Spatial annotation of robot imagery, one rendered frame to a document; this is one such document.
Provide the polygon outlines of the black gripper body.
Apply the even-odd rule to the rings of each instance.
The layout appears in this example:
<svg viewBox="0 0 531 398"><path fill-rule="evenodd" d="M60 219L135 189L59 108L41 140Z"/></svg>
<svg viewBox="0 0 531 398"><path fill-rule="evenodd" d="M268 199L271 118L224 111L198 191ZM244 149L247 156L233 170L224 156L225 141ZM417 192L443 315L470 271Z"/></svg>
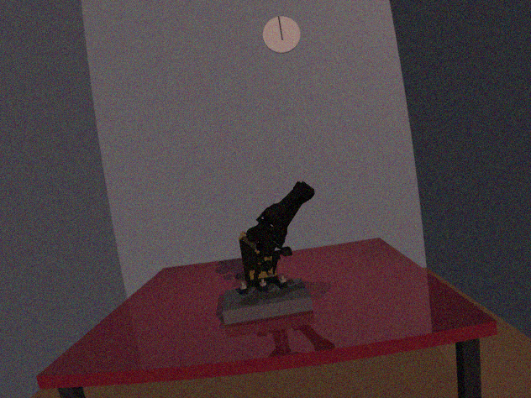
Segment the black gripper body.
<svg viewBox="0 0 531 398"><path fill-rule="evenodd" d="M285 257L292 256L292 249L283 247L281 250L275 251L273 237L263 238L259 241L260 254L254 254L254 252L244 254L245 263L254 262L255 259L263 261L265 257L273 256L274 259L280 258L281 254Z"/></svg>

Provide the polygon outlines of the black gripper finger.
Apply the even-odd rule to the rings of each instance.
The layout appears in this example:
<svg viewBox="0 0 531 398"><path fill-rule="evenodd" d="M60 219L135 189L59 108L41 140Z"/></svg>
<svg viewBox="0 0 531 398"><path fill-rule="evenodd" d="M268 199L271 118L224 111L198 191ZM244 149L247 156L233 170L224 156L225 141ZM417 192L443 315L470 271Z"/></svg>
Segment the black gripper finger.
<svg viewBox="0 0 531 398"><path fill-rule="evenodd" d="M276 265L277 265L277 262L278 262L279 259L281 259L281 257L280 257L280 258L276 258L276 259L274 259L273 256L272 256L273 275L275 274L275 271L276 271Z"/></svg>
<svg viewBox="0 0 531 398"><path fill-rule="evenodd" d="M258 261L258 260L257 260L257 263L261 263L261 265L262 265L263 268L265 269L265 272L267 273L267 275L269 275L268 269L266 268L266 262L265 262L265 259L264 259L263 261Z"/></svg>

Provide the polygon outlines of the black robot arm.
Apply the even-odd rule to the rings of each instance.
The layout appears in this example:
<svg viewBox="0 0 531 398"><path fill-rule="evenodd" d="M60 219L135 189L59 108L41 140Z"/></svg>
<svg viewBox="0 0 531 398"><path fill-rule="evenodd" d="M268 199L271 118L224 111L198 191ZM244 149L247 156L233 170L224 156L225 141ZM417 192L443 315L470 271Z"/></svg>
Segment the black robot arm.
<svg viewBox="0 0 531 398"><path fill-rule="evenodd" d="M256 219L259 223L248 229L247 239L251 243L256 243L256 250L260 251L260 245L257 242L263 238L273 237L274 249L281 249L285 243L288 225L300 206L310 200L314 194L314 189L311 186L304 181L298 181L293 190L279 203L272 204L259 215Z"/></svg>

